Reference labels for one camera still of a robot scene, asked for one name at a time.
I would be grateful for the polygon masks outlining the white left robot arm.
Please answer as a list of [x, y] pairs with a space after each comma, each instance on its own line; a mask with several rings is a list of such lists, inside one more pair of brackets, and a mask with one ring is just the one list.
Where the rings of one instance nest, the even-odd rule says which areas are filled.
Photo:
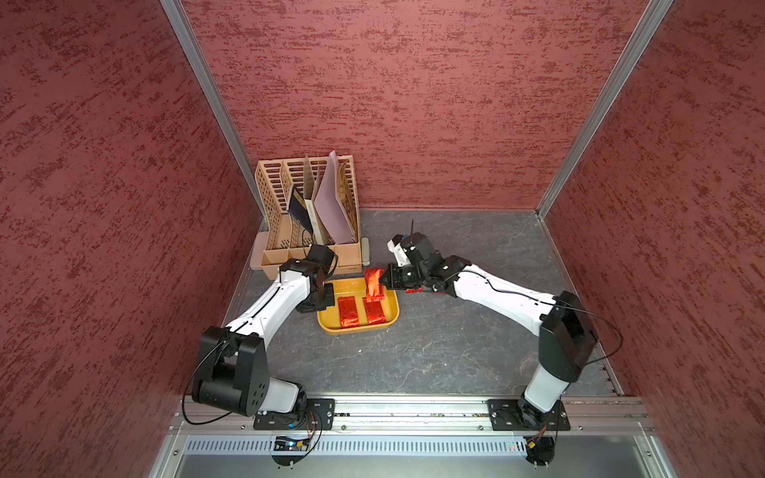
[[242, 315], [204, 332], [188, 385], [192, 400], [242, 416], [297, 413], [301, 386], [271, 376], [267, 350], [294, 311], [324, 311], [334, 304], [331, 284], [301, 272], [280, 273]]

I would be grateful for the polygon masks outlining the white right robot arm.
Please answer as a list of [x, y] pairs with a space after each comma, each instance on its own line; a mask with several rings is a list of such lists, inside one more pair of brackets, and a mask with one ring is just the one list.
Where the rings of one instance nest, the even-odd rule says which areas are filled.
[[562, 394], [591, 360], [598, 335], [578, 296], [536, 292], [489, 274], [458, 256], [439, 262], [390, 264], [372, 280], [376, 287], [446, 294], [488, 308], [538, 339], [538, 364], [517, 413], [528, 428], [540, 428], [557, 410]]

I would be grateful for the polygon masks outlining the yellow plastic storage tray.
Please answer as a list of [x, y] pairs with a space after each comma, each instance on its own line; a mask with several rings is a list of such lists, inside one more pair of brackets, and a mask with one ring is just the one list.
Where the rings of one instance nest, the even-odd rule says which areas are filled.
[[[384, 300], [380, 301], [380, 308], [384, 320], [370, 322], [368, 317], [367, 284], [364, 278], [348, 278], [330, 281], [334, 286], [334, 306], [317, 313], [317, 322], [324, 332], [330, 336], [348, 335], [354, 333], [374, 332], [384, 330], [394, 324], [400, 316], [400, 304], [396, 292], [382, 288]], [[342, 325], [341, 308], [337, 301], [340, 298], [350, 297], [355, 300], [358, 320], [355, 326], [345, 327]]]

